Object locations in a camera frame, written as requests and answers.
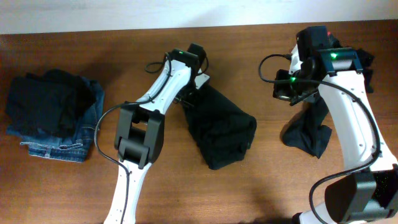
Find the black trousers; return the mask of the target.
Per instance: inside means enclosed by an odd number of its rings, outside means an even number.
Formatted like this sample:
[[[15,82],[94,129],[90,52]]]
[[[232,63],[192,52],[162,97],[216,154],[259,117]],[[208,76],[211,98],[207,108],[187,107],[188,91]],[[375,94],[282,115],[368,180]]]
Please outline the black trousers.
[[[208,168],[243,160],[254,140],[256,118],[210,85],[189,96],[187,103],[183,110],[188,130]]]

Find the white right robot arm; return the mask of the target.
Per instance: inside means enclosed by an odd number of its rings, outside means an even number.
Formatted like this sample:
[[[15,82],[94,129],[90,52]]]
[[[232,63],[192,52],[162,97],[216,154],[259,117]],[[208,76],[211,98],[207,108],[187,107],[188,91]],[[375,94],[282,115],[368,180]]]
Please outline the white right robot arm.
[[[324,201],[294,216],[294,223],[367,223],[397,213],[397,159],[374,119],[356,51],[338,47],[325,26],[296,36],[286,74],[275,79],[274,97],[295,105],[320,96],[340,141],[343,172],[325,177]]]

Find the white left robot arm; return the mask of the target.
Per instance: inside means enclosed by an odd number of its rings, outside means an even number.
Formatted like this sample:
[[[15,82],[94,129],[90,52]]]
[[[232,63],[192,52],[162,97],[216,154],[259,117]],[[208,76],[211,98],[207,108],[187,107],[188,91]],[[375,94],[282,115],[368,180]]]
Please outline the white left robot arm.
[[[164,144],[165,115],[170,105],[196,93],[209,81],[201,66],[208,63],[205,49],[190,44],[187,50],[165,53],[158,78],[135,102],[111,108],[119,110],[114,147],[118,179],[105,223],[135,223],[145,176]]]

